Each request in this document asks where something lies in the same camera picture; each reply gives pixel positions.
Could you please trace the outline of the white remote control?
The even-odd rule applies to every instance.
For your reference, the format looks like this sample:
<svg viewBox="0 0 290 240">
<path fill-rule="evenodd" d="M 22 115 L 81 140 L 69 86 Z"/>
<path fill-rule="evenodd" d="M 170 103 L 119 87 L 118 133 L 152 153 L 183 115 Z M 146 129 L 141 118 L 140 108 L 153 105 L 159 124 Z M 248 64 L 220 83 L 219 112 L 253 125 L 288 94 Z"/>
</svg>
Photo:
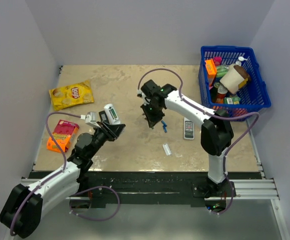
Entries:
<svg viewBox="0 0 290 240">
<path fill-rule="evenodd" d="M 112 114 L 111 114 L 111 109 L 115 109 L 115 107 L 111 103 L 109 103 L 109 104 L 104 106 L 104 110 L 105 110 L 105 112 L 107 114 L 109 123 L 111 125 L 121 124 L 121 121 L 120 121 L 119 117 L 118 117 L 118 119 L 113 119 Z"/>
</svg>

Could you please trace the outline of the green battery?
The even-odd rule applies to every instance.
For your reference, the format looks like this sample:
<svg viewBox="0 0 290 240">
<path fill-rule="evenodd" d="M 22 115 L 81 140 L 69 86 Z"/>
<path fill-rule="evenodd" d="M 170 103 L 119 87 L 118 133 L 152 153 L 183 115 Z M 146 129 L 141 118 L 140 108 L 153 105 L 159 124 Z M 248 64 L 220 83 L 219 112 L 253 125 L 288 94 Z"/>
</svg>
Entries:
<svg viewBox="0 0 290 240">
<path fill-rule="evenodd" d="M 111 109 L 111 114 L 112 114 L 113 119 L 118 119 L 115 109 L 113 108 Z"/>
</svg>

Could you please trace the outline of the white battery cover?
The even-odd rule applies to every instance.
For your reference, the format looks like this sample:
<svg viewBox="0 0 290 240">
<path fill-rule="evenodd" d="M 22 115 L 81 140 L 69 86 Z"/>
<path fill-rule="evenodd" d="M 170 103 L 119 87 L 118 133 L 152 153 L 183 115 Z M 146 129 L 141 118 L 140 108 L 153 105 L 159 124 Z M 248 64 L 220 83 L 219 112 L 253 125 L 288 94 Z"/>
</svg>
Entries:
<svg viewBox="0 0 290 240">
<path fill-rule="evenodd" d="M 166 156 L 170 156 L 172 154 L 169 145 L 167 143 L 163 144 L 162 147 Z"/>
</svg>

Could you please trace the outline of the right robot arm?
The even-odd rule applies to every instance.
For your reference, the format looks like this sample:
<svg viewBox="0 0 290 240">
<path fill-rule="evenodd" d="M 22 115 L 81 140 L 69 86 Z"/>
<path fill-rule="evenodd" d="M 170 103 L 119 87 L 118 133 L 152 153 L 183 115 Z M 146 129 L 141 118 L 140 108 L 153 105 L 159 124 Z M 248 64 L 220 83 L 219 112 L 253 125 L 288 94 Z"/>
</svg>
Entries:
<svg viewBox="0 0 290 240">
<path fill-rule="evenodd" d="M 137 96 L 143 99 L 141 108 L 150 128 L 163 119 L 163 109 L 180 114 L 200 128 L 201 146 L 209 156 L 208 178 L 211 181 L 207 190 L 215 197 L 223 193 L 223 181 L 227 176 L 225 151 L 234 136 L 231 124 L 226 120 L 226 112 L 206 108 L 181 94 L 176 87 L 170 84 L 159 86 L 152 80 L 137 90 Z"/>
</svg>

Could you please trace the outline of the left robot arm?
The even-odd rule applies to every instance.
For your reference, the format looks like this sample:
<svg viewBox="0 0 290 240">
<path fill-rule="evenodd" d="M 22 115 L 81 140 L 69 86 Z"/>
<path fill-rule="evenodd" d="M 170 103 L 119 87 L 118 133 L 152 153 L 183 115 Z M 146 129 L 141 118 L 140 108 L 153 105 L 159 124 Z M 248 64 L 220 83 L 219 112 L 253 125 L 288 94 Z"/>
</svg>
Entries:
<svg viewBox="0 0 290 240">
<path fill-rule="evenodd" d="M 63 199 L 83 196 L 88 192 L 84 181 L 92 166 L 92 158 L 106 142 L 118 139 L 126 125 L 98 122 L 94 133 L 82 133 L 63 166 L 28 185 L 18 184 L 10 192 L 0 213 L 0 222 L 11 236 L 30 236 L 42 217 Z"/>
</svg>

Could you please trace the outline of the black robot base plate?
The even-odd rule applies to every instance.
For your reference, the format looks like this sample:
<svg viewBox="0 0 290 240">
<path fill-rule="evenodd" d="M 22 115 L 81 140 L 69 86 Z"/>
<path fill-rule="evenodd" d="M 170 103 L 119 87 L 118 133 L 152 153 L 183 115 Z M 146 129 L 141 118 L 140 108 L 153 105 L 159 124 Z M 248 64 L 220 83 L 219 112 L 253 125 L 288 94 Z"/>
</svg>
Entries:
<svg viewBox="0 0 290 240">
<path fill-rule="evenodd" d="M 236 196 L 231 181 L 216 184 L 205 172 L 185 171 L 89 171 L 79 180 L 78 192 L 91 197 L 94 208 L 115 203 L 204 207 L 211 198 Z"/>
</svg>

